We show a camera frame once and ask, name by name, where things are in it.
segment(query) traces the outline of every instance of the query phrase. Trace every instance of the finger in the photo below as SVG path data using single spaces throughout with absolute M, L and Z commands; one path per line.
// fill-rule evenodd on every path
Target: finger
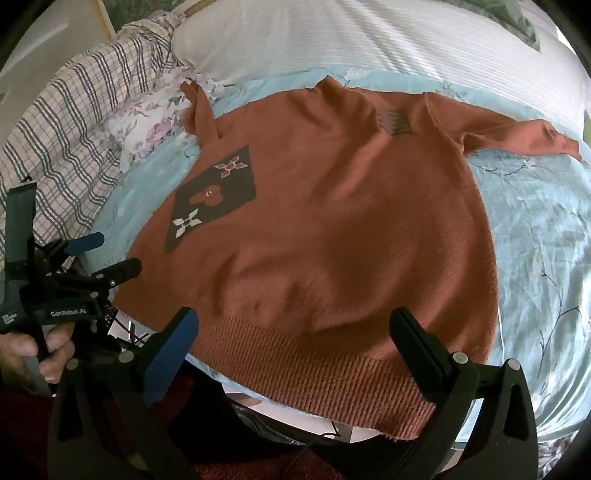
M 74 325 L 74 323 L 62 323 L 49 332 L 46 340 L 47 349 L 52 352 L 65 345 L 72 337 Z
M 37 354 L 37 344 L 33 337 L 20 332 L 0 335 L 0 355 L 33 356 Z
M 50 383 L 58 383 L 67 361 L 74 356 L 74 343 L 68 340 L 39 364 L 41 375 Z

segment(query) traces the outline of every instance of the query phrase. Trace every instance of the hand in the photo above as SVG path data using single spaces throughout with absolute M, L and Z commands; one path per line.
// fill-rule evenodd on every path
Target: hand
M 74 343 L 70 339 L 73 331 L 74 323 L 63 323 L 47 336 L 47 349 L 51 355 L 39 364 L 39 370 L 48 383 L 59 383 L 67 361 L 74 355 Z M 31 379 L 21 357 L 36 354 L 37 344 L 32 337 L 19 332 L 0 335 L 0 369 L 8 388 L 32 390 Z

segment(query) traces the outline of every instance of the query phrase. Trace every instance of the red clothing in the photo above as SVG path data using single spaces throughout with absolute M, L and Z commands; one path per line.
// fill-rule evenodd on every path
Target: red clothing
M 485 362 L 498 308 L 486 212 L 465 156 L 569 153 L 546 121 L 516 122 L 435 93 L 331 78 L 214 120 L 196 84 L 202 153 L 135 240 L 141 275 L 118 308 L 162 329 L 201 320 L 191 352 L 299 410 L 412 439 L 432 405 L 388 333 L 410 309 L 450 351 Z

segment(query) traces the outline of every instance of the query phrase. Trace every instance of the metal bolt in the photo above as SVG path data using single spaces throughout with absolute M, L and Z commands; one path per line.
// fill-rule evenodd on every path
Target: metal bolt
M 78 360 L 76 358 L 72 358 L 66 364 L 66 368 L 68 370 L 76 370 L 76 368 L 78 368 Z
M 119 354 L 119 362 L 121 362 L 122 364 L 128 364 L 129 362 L 131 362 L 134 359 L 134 353 L 126 350 L 125 352 L 121 352 Z
M 507 364 L 509 365 L 509 368 L 511 368 L 512 370 L 519 370 L 521 368 L 519 360 L 515 360 L 514 358 L 509 358 Z
M 457 364 L 464 365 L 468 363 L 468 356 L 464 352 L 456 352 L 453 354 L 453 361 Z

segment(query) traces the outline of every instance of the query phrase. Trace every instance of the checkered blanket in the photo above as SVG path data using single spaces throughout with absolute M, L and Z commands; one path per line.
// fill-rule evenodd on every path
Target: checkered blanket
M 27 176 L 38 183 L 38 243 L 91 229 L 121 174 L 119 153 L 109 148 L 100 125 L 177 66 L 170 44 L 181 20 L 157 12 L 126 25 L 115 42 L 64 65 L 23 114 L 0 153 L 0 269 L 7 193 Z

